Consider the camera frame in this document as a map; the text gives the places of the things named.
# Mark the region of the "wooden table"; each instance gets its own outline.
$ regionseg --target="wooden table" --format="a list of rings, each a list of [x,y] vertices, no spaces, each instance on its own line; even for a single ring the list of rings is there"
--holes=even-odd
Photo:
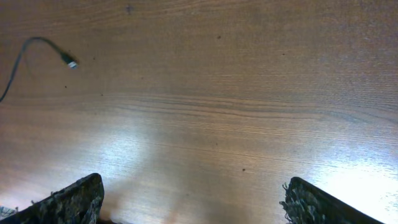
[[[285,223],[300,176],[398,222],[397,1],[1,1],[0,204],[92,172],[124,223]]]

